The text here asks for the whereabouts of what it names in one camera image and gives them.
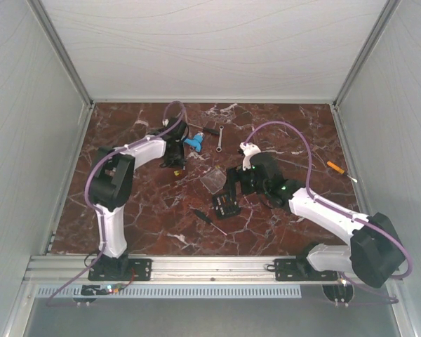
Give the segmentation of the clear plastic fuse box cover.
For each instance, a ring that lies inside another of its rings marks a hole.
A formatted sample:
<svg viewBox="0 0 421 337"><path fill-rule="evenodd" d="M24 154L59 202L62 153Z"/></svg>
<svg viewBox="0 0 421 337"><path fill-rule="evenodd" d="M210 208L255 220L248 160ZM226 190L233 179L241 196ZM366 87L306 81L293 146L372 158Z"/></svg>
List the clear plastic fuse box cover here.
<svg viewBox="0 0 421 337"><path fill-rule="evenodd" d="M220 168L214 168L212 171L207 172L205 176L200 178L200 181L211 194L216 194L224 187L226 175Z"/></svg>

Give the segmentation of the black fuse box base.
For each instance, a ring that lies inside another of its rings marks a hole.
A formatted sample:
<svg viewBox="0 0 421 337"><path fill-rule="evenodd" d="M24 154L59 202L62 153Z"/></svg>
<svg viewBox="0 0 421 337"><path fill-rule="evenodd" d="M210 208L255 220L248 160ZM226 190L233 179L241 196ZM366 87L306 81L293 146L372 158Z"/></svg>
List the black fuse box base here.
<svg viewBox="0 0 421 337"><path fill-rule="evenodd" d="M237 200L230 192L223 192L213 195L213 207L218 220L228 219L237 216L241 212Z"/></svg>

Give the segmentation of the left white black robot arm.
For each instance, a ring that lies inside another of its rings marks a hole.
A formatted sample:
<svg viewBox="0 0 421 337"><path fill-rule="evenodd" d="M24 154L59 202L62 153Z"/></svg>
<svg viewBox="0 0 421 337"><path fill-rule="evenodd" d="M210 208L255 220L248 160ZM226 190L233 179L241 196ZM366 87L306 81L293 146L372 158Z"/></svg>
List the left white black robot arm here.
<svg viewBox="0 0 421 337"><path fill-rule="evenodd" d="M131 271L123 218L132 194L133 174L157 159L163 169L183 169L188 135L188 124L173 117L163 121L163 128L133 144L99 148L85 193L96 212L100 235L99 253L91 271L114 279L123 279Z"/></svg>

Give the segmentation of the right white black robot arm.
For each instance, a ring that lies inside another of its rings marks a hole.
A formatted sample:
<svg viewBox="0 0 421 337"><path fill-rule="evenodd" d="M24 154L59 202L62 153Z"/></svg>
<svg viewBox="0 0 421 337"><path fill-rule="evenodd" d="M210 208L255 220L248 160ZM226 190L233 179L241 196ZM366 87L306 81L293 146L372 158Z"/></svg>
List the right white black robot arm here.
<svg viewBox="0 0 421 337"><path fill-rule="evenodd" d="M316 244L308 249L296 262L297 273L304 279L325 271L348 272L379 289L405 260L401 240L386 215L350 211L308 190L304 183L284 178L266 152L227 169L230 194L236 193L237 184L244 195L261 194L271 207L310 220L343 241L342 246Z"/></svg>

